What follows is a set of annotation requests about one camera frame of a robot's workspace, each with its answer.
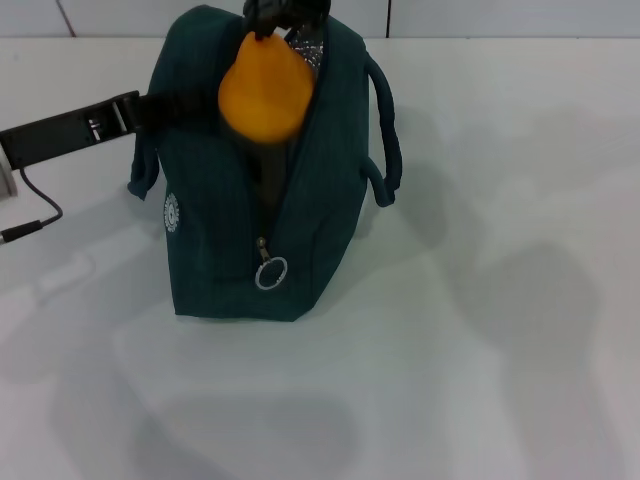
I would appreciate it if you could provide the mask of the orange-yellow pear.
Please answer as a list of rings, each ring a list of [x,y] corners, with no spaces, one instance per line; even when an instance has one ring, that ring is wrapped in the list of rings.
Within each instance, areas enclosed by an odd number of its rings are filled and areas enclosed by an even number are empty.
[[[226,123],[256,144],[275,145],[297,135],[315,87],[315,73],[279,35],[248,33],[218,90]]]

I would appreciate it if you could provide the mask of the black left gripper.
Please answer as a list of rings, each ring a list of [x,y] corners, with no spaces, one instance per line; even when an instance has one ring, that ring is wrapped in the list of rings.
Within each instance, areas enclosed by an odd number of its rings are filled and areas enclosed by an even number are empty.
[[[26,168],[135,131],[158,131],[183,121],[212,117],[214,113],[213,103],[203,89],[144,96],[132,91],[0,131],[0,146],[11,168]]]

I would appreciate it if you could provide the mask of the dark teal zippered lunch bag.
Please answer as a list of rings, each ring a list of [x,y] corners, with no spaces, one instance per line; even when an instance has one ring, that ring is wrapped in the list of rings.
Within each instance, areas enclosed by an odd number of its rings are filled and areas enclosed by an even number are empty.
[[[402,177],[393,96],[363,38],[328,19],[313,43],[318,78],[286,158],[273,214],[257,163],[223,123],[217,90],[242,18],[210,6],[170,27],[150,94],[196,93],[206,112],[135,141],[129,191],[166,179],[164,225],[174,309],[182,316],[293,321],[314,307],[354,236],[364,197],[391,205]]]

